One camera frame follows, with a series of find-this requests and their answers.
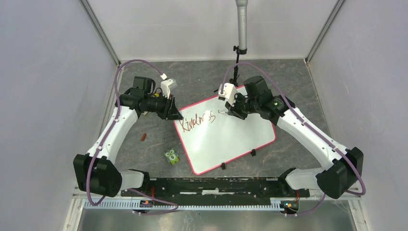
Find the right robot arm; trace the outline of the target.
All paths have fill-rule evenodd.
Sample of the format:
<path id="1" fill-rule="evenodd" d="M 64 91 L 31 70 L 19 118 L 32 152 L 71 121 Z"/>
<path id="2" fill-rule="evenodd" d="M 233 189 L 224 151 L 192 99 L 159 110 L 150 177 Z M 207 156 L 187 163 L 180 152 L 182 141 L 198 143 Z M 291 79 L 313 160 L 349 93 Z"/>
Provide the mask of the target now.
<path id="1" fill-rule="evenodd" d="M 292 168 L 282 174 L 278 191 L 291 196 L 299 189 L 321 190 L 328 197 L 340 198 L 352 193 L 350 188 L 362 180 L 363 152 L 347 148 L 336 142 L 308 120 L 299 108 L 280 95 L 273 95 L 266 81 L 255 76 L 244 82 L 246 94 L 238 92 L 231 83 L 222 83 L 218 96 L 224 100 L 227 114 L 245 120 L 250 114 L 258 114 L 264 120 L 289 133 L 302 144 L 320 163 L 319 168 Z"/>

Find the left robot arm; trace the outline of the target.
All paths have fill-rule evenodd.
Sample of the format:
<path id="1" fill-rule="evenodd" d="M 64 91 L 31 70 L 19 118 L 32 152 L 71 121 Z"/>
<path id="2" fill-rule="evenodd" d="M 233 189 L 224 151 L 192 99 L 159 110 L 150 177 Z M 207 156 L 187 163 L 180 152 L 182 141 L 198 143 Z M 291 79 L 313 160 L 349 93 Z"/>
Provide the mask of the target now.
<path id="1" fill-rule="evenodd" d="M 86 154 L 77 154 L 73 166 L 78 187 L 83 192 L 115 197 L 120 191 L 132 188 L 139 196 L 151 191 L 147 172 L 115 167 L 118 151 L 140 115 L 155 113 L 162 120 L 181 120 L 175 97 L 170 91 L 177 86 L 174 79 L 160 83 L 161 92 L 155 95 L 155 81 L 147 77 L 134 77 L 133 86 L 119 95 L 114 112 L 95 144 Z"/>

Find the white board with pink frame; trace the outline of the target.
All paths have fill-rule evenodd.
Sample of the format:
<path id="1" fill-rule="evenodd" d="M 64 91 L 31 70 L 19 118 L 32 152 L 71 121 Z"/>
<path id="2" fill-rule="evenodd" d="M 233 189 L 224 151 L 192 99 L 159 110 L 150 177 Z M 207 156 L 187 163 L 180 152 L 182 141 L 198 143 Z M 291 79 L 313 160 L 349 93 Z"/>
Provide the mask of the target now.
<path id="1" fill-rule="evenodd" d="M 276 138 L 274 125 L 258 114 L 250 114 L 245 120 L 231 115 L 225 102 L 212 96 L 180 110 L 182 120 L 174 125 L 187 160 L 195 175 L 201 175 L 260 149 Z"/>

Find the brown marker cap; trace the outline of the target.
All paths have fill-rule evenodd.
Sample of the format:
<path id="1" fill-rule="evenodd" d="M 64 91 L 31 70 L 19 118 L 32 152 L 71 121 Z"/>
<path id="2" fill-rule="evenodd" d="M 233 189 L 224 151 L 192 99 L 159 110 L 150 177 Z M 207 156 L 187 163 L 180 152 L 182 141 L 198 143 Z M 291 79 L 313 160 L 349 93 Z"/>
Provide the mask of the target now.
<path id="1" fill-rule="evenodd" d="M 141 140 L 141 141 L 144 141 L 144 140 L 146 139 L 146 136 L 147 136 L 147 134 L 144 133 L 140 140 Z"/>

